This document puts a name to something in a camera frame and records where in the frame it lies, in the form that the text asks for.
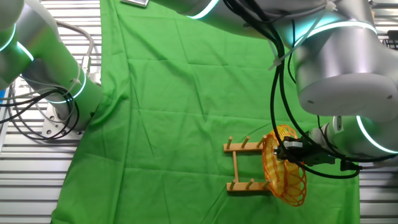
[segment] black cable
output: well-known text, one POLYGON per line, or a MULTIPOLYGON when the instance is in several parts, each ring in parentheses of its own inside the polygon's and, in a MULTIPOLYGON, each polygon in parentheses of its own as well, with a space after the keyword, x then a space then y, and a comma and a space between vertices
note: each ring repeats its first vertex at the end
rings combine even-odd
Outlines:
MULTIPOLYGON (((295 42, 295 22, 294 22, 293 20, 292 20, 292 30, 293 30, 294 42, 295 42)), ((288 62, 288 67, 287 67, 287 68, 288 68, 288 71, 289 71, 289 75, 290 75, 290 77, 292 78, 292 80, 295 82, 295 80, 293 79, 293 76, 291 75, 291 72, 290 72, 289 63, 290 63, 290 62, 288 62)), ((317 144, 314 140, 312 140, 308 135, 305 134, 305 132, 301 129, 301 127, 299 126, 299 124, 297 124, 296 120, 294 119, 293 114, 292 114, 292 112, 290 111, 289 104, 288 104, 287 99, 286 99, 286 95, 285 95, 285 91, 284 91, 284 84, 283 84, 282 82, 283 82, 283 77, 282 77, 281 80, 280 80, 280 87, 281 87, 281 89, 280 89, 280 94, 281 94, 281 96, 282 96, 282 101, 283 101, 283 104, 284 104, 284 107, 285 107, 285 110, 286 110, 286 113, 287 113, 289 119, 291 120, 291 122, 293 123, 293 125, 294 125, 294 127, 297 129, 297 131, 298 131, 310 144, 312 144, 312 145, 314 145, 314 146, 319 146, 319 144, 317 144)))
POLYGON ((269 39, 272 43, 276 44, 275 38, 271 36, 267 31, 265 31, 261 26, 260 22, 250 15, 241 5, 235 0, 223 0, 225 5, 231 10, 233 13, 242 17, 251 27, 255 28, 260 34, 269 39))
POLYGON ((282 140, 279 136, 279 132, 276 126, 276 120, 275 120, 275 108, 274 108, 274 102, 275 102, 275 92, 276 92, 276 85, 279 77, 279 83, 280 83, 280 88, 283 88, 283 71, 284 71, 284 61, 280 66, 278 66, 276 72, 275 72, 275 77, 274 77, 274 82, 272 83, 272 90, 271 90, 271 122, 272 122, 272 127, 274 128, 275 136, 280 142, 279 146, 282 148, 283 152, 286 154, 287 158, 289 161, 297 164, 300 168, 304 169, 305 171, 318 175, 320 177, 325 177, 329 179, 350 179, 353 177, 358 176, 359 170, 356 170, 355 173, 350 174, 350 175, 330 175, 330 174, 324 174, 318 171, 315 171, 306 165, 303 165, 301 162, 299 162, 291 153, 286 149, 286 147, 282 144, 282 140))
MULTIPOLYGON (((293 34, 292 48, 294 48, 294 45, 296 44, 296 25, 295 25, 295 22, 293 19, 292 19, 292 34, 293 34)), ((294 84, 296 84, 296 80, 293 78, 292 71, 290 70, 290 63, 292 61, 292 56, 293 56, 293 52, 289 55, 289 60, 287 61, 287 71, 289 73, 290 78, 294 82, 294 84)))
POLYGON ((380 162, 380 161, 384 161, 386 159, 391 159, 393 157, 395 157, 396 155, 390 155, 390 156, 384 156, 384 157, 380 157, 380 158, 375 158, 375 159, 355 159, 355 158, 350 158, 347 157, 341 153, 339 153, 338 151, 335 150, 335 148, 333 146, 330 145, 330 143, 328 141, 326 141, 326 144, 328 145, 328 147, 330 148, 331 152, 328 151, 327 149, 324 149, 321 145, 317 144, 313 139, 311 139, 299 126, 299 124, 297 124, 291 110, 289 107, 289 103, 287 102, 286 99, 286 95, 285 95, 285 88, 284 88, 284 79, 283 79, 283 73, 280 74, 280 80, 279 80, 279 86, 280 86, 280 94, 282 96, 282 101, 283 104, 285 106, 285 110, 286 113, 290 119, 290 121, 293 123, 293 125, 295 126, 295 128, 297 129, 297 131, 308 141, 310 142, 310 144, 314 145, 314 146, 318 146, 317 148, 319 148, 320 150, 322 150, 324 153, 327 153, 333 157, 336 157, 338 159, 344 160, 344 161, 350 161, 350 162, 380 162))
MULTIPOLYGON (((224 0, 225 4, 232 8, 233 12, 235 12, 236 14, 239 15, 239 13, 241 13, 241 11, 244 11, 244 9, 240 9, 241 11, 238 11, 237 8, 241 7, 239 6, 238 3, 236 3, 234 0, 224 0)), ((269 19, 267 18, 267 16, 263 13, 263 11, 259 8, 259 6, 257 5, 257 3, 255 3, 253 0, 248 0, 247 3, 254 9, 254 11, 256 12, 256 14, 264 21, 269 21, 269 19)), ((261 26, 257 26, 255 20, 252 19, 245 19, 243 16, 241 16, 248 24, 252 25, 253 28, 255 28, 257 31, 259 31, 261 34, 266 34, 269 36, 269 34, 264 31, 264 29, 261 26)), ((282 43, 282 40, 279 36, 279 34, 277 33, 277 31, 275 30, 275 28, 272 26, 272 24, 266 24, 266 26, 268 27, 268 29, 271 31, 271 34, 274 36, 274 40, 271 39, 271 41, 275 44, 276 48, 277 48, 277 52, 278 52, 278 57, 281 58, 283 57, 283 55, 285 54, 284 52, 284 46, 282 43)), ((288 160, 296 163, 299 167, 303 168, 304 170, 313 173, 315 175, 319 175, 321 177, 327 177, 327 178, 334 178, 334 179, 349 179, 352 177, 355 177, 359 174, 359 171, 357 170, 354 174, 351 175, 328 175, 328 174, 322 174, 320 172, 317 172, 315 170, 312 170, 310 168, 308 168, 307 166, 301 164, 293 155, 291 155, 291 153, 285 148, 285 146, 282 144, 282 140, 280 139, 278 130, 277 130, 277 126, 276 126, 276 121, 275 121, 275 111, 274 111, 274 102, 275 102, 275 91, 276 91, 276 85, 278 82, 278 79, 280 78, 280 74, 283 75, 284 73, 284 65, 285 65, 285 60, 280 62, 280 65, 277 66, 276 71, 275 71, 275 77, 274 77, 274 81, 272 84, 272 90, 271 90, 271 121, 272 121, 272 127, 274 129, 275 135, 277 137, 277 140, 282 148, 282 150, 285 152, 285 154, 288 157, 288 160)))
POLYGON ((5 122, 7 122, 7 121, 10 121, 10 120, 12 120, 12 119, 14 119, 14 118, 20 116, 22 113, 24 113, 24 112, 27 111, 29 108, 31 108, 32 106, 34 106, 35 103, 37 103, 37 102, 39 102, 40 100, 44 99, 46 96, 49 96, 50 94, 56 93, 56 92, 57 92, 56 90, 52 90, 52 91, 49 91, 49 92, 47 92, 47 93, 44 93, 42 96, 38 96, 38 97, 36 97, 36 98, 33 98, 33 102, 32 102, 31 104, 27 105, 24 109, 22 109, 20 112, 16 113, 15 115, 12 115, 12 116, 10 116, 10 117, 7 118, 7 119, 1 120, 1 121, 0 121, 0 124, 3 124, 3 123, 5 123, 5 122))
MULTIPOLYGON (((65 101, 66 101, 66 104, 68 105, 68 110, 69 110, 69 112, 72 113, 72 106, 71 106, 72 101, 69 100, 70 98, 72 98, 72 95, 71 95, 70 93, 67 94, 67 95, 64 95, 66 92, 67 92, 66 90, 63 90, 63 89, 61 89, 61 88, 58 89, 58 93, 61 94, 61 95, 64 97, 64 99, 65 99, 65 101)), ((41 96, 38 96, 37 98, 39 98, 39 100, 41 100, 41 99, 43 98, 44 95, 46 95, 46 94, 43 94, 43 95, 41 95, 41 96)), ((18 114, 17 116, 19 117, 19 119, 20 119, 20 121, 22 122, 22 124, 24 124, 24 126, 25 126, 27 129, 29 129, 29 131, 31 131, 32 134, 35 134, 35 135, 37 135, 37 136, 39 136, 39 137, 41 137, 41 138, 35 138, 35 137, 29 136, 28 134, 24 133, 24 132, 20 129, 20 127, 18 127, 18 125, 16 124, 16 122, 14 121, 14 119, 12 119, 11 122, 12 122, 13 125, 18 129, 18 131, 19 131, 21 134, 23 134, 25 137, 27 137, 27 138, 30 138, 30 139, 33 139, 33 140, 43 140, 43 141, 44 141, 44 140, 60 139, 60 138, 63 138, 64 136, 66 136, 67 134, 69 134, 69 133, 75 128, 75 126, 77 125, 78 120, 79 120, 79 118, 80 118, 80 112, 79 112, 78 106, 77 106, 77 104, 76 104, 75 101, 73 101, 73 102, 74 102, 74 104, 75 104, 75 108, 76 108, 76 112, 77 112, 76 121, 75 121, 74 125, 70 128, 70 130, 67 131, 67 132, 65 132, 65 133, 64 133, 64 130, 66 129, 66 127, 68 126, 68 124, 69 124, 69 122, 70 122, 70 118, 71 118, 70 116, 68 117, 68 119, 67 119, 67 121, 66 121, 64 127, 63 127, 58 133, 56 133, 56 134, 54 134, 53 136, 50 136, 50 137, 45 137, 45 136, 43 136, 43 135, 41 135, 41 134, 35 132, 31 127, 29 127, 29 125, 27 125, 27 123, 21 118, 21 114, 22 114, 22 113, 19 112, 18 108, 14 107, 15 110, 16 110, 16 112, 17 112, 17 114, 18 114)), ((8 113, 10 114, 10 116, 12 115, 10 107, 8 107, 8 113)))
POLYGON ((0 107, 24 105, 24 104, 27 104, 27 103, 31 103, 31 102, 35 101, 35 99, 40 98, 42 96, 48 97, 52 93, 58 93, 58 91, 57 90, 51 90, 51 91, 48 91, 46 93, 41 94, 40 96, 36 96, 35 98, 29 99, 29 100, 26 100, 26 101, 22 101, 22 102, 18 102, 18 103, 15 103, 15 100, 14 100, 14 103, 5 103, 5 104, 4 103, 0 103, 0 107))

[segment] green fabric backdrop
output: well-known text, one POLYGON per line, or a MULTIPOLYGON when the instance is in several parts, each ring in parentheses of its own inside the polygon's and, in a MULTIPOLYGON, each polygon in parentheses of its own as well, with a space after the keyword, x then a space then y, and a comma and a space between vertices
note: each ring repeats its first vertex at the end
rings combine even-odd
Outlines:
MULTIPOLYGON (((240 37, 150 2, 101 0, 103 100, 76 150, 52 223, 359 223, 358 179, 308 174, 301 207, 272 194, 226 193, 229 136, 271 131, 267 41, 240 37)), ((287 95, 303 129, 316 117, 287 95)), ((279 124, 290 124, 276 99, 279 124)), ((264 180, 260 155, 238 156, 241 181, 264 180)), ((317 170, 339 174, 338 166, 317 170)))

